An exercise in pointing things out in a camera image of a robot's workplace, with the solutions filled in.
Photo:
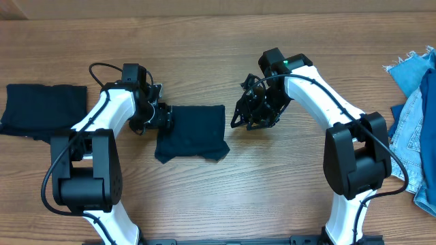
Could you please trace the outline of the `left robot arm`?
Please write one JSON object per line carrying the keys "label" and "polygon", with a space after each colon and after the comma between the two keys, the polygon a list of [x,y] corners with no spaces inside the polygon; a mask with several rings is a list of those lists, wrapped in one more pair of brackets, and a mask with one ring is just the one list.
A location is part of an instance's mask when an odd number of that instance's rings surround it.
{"label": "left robot arm", "polygon": [[159,102],[162,85],[145,67],[126,63],[121,79],[102,85],[99,101],[70,129],[50,139],[51,165],[41,187],[42,203],[61,216],[82,217],[102,244],[145,244],[122,202],[123,177],[116,137],[124,124],[138,135],[173,127],[172,108]]}

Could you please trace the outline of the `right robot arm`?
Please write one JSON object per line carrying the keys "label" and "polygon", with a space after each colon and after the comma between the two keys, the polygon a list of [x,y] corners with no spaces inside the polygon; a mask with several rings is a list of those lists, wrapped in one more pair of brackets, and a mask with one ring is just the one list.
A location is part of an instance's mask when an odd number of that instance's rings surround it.
{"label": "right robot arm", "polygon": [[286,58],[273,48],[258,65],[264,76],[249,74],[241,84],[231,127],[271,128],[296,101],[325,133],[323,171],[334,193],[330,217],[319,235],[293,235],[289,244],[383,244],[381,235],[365,235],[362,226],[369,197],[392,171],[384,118],[344,100],[304,54]]}

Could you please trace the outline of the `dark navy t-shirt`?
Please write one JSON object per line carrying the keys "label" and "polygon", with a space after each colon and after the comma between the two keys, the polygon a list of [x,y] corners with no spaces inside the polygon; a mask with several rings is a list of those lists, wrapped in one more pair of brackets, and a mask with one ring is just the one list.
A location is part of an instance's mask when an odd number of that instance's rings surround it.
{"label": "dark navy t-shirt", "polygon": [[230,151],[224,140],[225,106],[174,106],[174,126],[157,135],[155,158],[165,164],[175,157],[199,156],[220,161]]}

